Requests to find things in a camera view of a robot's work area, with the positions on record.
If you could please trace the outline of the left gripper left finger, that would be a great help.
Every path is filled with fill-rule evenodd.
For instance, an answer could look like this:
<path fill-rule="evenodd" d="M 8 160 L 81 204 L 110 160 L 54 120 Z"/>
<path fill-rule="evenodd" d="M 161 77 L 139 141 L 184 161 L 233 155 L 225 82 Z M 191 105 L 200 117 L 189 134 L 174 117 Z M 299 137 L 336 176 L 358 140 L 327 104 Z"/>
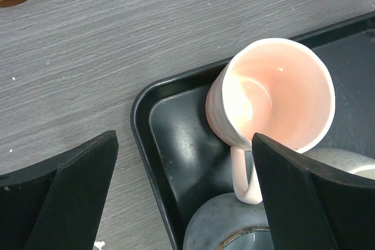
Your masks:
<path fill-rule="evenodd" d="M 92 249 L 118 148 L 110 130 L 1 175 L 1 249 Z"/>

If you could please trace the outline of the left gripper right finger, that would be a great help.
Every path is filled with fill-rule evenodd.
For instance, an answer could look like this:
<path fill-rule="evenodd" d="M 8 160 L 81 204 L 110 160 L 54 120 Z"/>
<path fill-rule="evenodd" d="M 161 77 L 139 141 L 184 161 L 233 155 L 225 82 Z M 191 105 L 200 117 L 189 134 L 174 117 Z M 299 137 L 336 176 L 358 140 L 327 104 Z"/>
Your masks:
<path fill-rule="evenodd" d="M 374 249 L 374 180 L 261 133 L 253 159 L 275 249 Z"/>

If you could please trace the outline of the grey ceramic mug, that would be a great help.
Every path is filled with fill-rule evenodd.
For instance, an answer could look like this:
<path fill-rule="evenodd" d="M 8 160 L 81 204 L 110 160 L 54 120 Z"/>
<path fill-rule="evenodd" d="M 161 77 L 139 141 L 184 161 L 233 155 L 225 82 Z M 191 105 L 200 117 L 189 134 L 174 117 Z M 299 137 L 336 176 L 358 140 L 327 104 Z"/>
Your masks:
<path fill-rule="evenodd" d="M 263 203 L 244 203 L 234 193 L 205 202 L 190 219 L 183 249 L 274 249 Z"/>

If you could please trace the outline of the cream ceramic mug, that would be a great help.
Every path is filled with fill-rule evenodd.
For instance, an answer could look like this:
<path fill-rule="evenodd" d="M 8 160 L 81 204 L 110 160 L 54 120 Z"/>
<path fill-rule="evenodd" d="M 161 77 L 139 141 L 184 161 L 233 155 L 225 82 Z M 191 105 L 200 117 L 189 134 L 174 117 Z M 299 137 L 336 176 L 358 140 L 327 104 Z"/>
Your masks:
<path fill-rule="evenodd" d="M 339 170 L 374 180 L 373 158 L 332 148 L 314 148 L 304 155 Z"/>

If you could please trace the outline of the pink ceramic mug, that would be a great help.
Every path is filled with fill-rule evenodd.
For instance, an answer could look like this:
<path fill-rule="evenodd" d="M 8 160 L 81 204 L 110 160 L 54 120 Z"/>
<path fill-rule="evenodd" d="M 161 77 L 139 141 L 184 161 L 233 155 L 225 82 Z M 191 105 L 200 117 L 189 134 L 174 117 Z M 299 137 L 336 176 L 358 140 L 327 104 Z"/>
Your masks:
<path fill-rule="evenodd" d="M 335 89 L 323 61 L 293 40 L 257 40 L 237 53 L 206 96 L 211 130 L 230 147 L 236 197 L 258 204 L 263 197 L 256 170 L 245 153 L 261 133 L 304 153 L 327 134 L 335 115 Z"/>

